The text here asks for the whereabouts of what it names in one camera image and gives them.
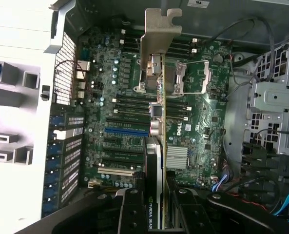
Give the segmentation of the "white expansion slot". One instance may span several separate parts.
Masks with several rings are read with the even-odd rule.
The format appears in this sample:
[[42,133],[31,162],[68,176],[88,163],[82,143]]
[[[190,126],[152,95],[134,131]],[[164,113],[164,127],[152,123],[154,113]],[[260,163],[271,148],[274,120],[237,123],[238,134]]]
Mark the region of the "white expansion slot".
[[97,172],[99,174],[116,175],[116,176],[133,176],[134,170],[111,168],[111,167],[98,167]]

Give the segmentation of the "silver chipset heatsink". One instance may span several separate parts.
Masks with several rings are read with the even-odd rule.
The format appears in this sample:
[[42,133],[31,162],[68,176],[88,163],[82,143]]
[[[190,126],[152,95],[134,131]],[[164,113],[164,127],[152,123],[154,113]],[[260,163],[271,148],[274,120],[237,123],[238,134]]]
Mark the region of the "silver chipset heatsink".
[[168,146],[166,167],[173,169],[186,169],[188,165],[189,149],[187,147]]

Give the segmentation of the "blue expansion slot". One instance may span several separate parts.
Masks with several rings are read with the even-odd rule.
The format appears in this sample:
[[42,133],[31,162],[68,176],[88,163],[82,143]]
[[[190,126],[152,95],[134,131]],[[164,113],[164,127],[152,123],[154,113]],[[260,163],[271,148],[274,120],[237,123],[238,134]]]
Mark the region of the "blue expansion slot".
[[141,137],[148,137],[149,132],[147,131],[140,131],[140,130],[130,130],[130,129],[122,129],[122,128],[112,128],[106,127],[104,129],[106,133],[113,133],[113,134],[122,134],[122,135],[131,135],[131,136],[141,136]]

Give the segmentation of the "CPU socket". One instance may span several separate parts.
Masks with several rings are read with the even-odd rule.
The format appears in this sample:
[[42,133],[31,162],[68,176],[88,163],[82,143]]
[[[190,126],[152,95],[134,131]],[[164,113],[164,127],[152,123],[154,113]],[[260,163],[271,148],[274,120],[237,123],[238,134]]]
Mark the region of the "CPU socket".
[[[135,66],[134,75],[134,90],[136,92],[146,92],[155,93],[157,90],[157,78],[146,77],[146,72],[140,69],[140,59],[137,60],[137,65]],[[166,94],[171,95],[174,92],[174,84],[176,81],[176,63],[177,60],[166,58],[165,62],[165,89]]]

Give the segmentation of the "green motherboard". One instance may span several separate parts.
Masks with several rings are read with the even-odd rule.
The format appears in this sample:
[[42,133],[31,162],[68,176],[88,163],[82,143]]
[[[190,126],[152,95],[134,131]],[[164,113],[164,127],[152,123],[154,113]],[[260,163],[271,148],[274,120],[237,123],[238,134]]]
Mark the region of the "green motherboard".
[[[150,133],[149,104],[155,93],[134,90],[134,70],[140,59],[140,35],[130,33],[122,40],[115,34],[93,33],[83,46],[83,58],[91,60],[87,88],[80,88],[80,105],[85,112],[81,186],[132,187],[131,176],[99,174],[98,167],[140,171],[144,169],[143,136],[106,133],[106,127]],[[189,149],[186,169],[175,172],[181,185],[211,189],[226,169],[222,136],[229,85],[228,57],[231,48],[223,42],[193,44],[187,37],[171,44],[166,58],[182,63],[208,60],[212,72],[205,94],[166,94],[166,144]],[[184,92],[200,92],[205,79],[204,63],[190,64]]]

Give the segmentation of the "metal disk bay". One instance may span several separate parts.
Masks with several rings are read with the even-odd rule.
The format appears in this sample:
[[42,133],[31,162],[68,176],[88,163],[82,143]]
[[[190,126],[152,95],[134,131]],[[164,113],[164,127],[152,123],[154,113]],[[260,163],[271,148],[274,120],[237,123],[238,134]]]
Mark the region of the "metal disk bay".
[[289,43],[275,49],[274,74],[270,81],[270,53],[257,58],[258,68],[249,90],[248,127],[244,141],[289,154]]

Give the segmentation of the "open black PC case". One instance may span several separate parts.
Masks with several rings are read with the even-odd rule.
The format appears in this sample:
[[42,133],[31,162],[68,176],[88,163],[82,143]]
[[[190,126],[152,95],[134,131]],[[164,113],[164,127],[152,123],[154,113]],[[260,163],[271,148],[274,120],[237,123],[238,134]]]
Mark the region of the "open black PC case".
[[[275,49],[289,43],[289,7],[274,7],[268,1],[258,0],[72,1],[75,6],[66,13],[66,30],[62,33],[62,44],[56,53],[53,89],[41,94],[42,98],[53,101],[45,154],[42,216],[73,207],[79,195],[86,198],[92,193],[112,196],[135,186],[133,176],[133,185],[127,188],[80,185],[85,112],[80,105],[82,94],[79,89],[87,88],[86,77],[92,63],[82,55],[83,46],[91,43],[92,34],[115,34],[122,40],[130,33],[137,33],[141,45],[148,8],[159,8],[164,16],[169,9],[182,10],[182,16],[172,20],[173,25],[181,26],[182,31],[171,44],[175,39],[187,37],[193,44],[219,41],[231,48],[222,136],[226,165],[223,178],[211,189],[201,189],[181,185],[175,176],[178,186],[196,191],[202,197],[209,193],[228,193],[257,205],[275,217],[286,216],[289,204],[289,154],[277,154],[273,149],[245,142],[244,132],[249,125],[249,90],[253,81],[258,80],[257,58],[270,53],[270,72],[266,78],[266,81],[270,81],[274,74]],[[144,169],[134,173],[143,172],[145,177],[145,149],[143,155]],[[143,193],[147,219],[146,178]],[[175,228],[168,215],[170,202],[167,184],[166,195],[165,229]]]

